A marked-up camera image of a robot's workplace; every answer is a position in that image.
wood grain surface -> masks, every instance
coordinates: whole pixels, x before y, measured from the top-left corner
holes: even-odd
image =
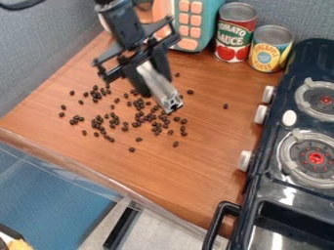
[[[115,109],[120,120],[132,121],[136,111],[123,98],[131,85],[117,80],[111,85],[112,95],[98,104],[82,96],[95,84],[104,86],[91,61],[109,45],[110,37],[105,32],[99,35],[2,118],[0,127],[80,162],[177,216],[208,228],[220,201],[241,201],[245,175],[236,169],[238,157],[259,139],[261,127],[253,123],[257,105],[265,86],[277,84],[281,74],[255,71],[247,62],[219,62],[208,50],[199,54],[172,51],[173,74],[181,74],[174,78],[174,84],[184,95],[185,104],[170,117],[188,120],[188,136],[180,136],[180,124],[174,121],[170,128],[175,134],[167,136],[165,130],[158,137],[147,123],[122,132],[120,126],[112,130],[106,122],[107,132],[116,139],[113,144],[102,136],[94,137],[90,121],[98,114],[110,113],[115,98],[121,99]],[[189,89],[193,95],[186,94]],[[59,118],[61,104],[67,106],[64,118]],[[76,114],[85,121],[70,126],[68,120]],[[84,129],[86,137],[81,134]],[[137,137],[144,140],[137,143]],[[180,146],[172,147],[174,141]],[[130,146],[136,148],[135,153],[128,150]]]

tin can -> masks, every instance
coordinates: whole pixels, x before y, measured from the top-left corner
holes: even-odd
[[[249,4],[237,2],[221,7],[215,49],[219,60],[237,63],[248,58],[257,17]]]
[[[285,27],[265,25],[254,32],[250,65],[262,72],[274,73],[286,66],[293,44],[293,34]]]

oven door handle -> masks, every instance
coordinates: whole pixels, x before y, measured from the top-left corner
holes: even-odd
[[[202,250],[212,250],[218,231],[222,225],[222,221],[225,215],[232,215],[238,217],[240,215],[241,207],[230,203],[228,201],[222,201],[219,203],[214,218],[212,219],[210,228],[206,233]]]

red burner center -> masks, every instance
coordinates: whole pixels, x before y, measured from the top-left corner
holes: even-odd
[[[332,99],[330,97],[324,96],[320,98],[322,104],[329,105],[332,103]]]
[[[321,164],[323,163],[323,156],[320,153],[314,152],[309,155],[309,160],[313,164]]]

white knob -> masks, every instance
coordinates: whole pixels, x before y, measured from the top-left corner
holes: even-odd
[[[297,122],[297,114],[293,110],[287,110],[283,114],[282,123],[285,127],[292,127]]]
[[[265,88],[265,92],[262,95],[262,102],[265,104],[270,104],[271,103],[271,99],[273,96],[273,91],[274,91],[274,87],[273,86],[266,86]]]
[[[252,157],[251,151],[243,150],[240,154],[238,169],[243,172],[247,172],[251,157]]]
[[[257,124],[264,124],[267,115],[267,110],[268,107],[266,105],[259,105],[258,109],[256,110],[254,122]]]

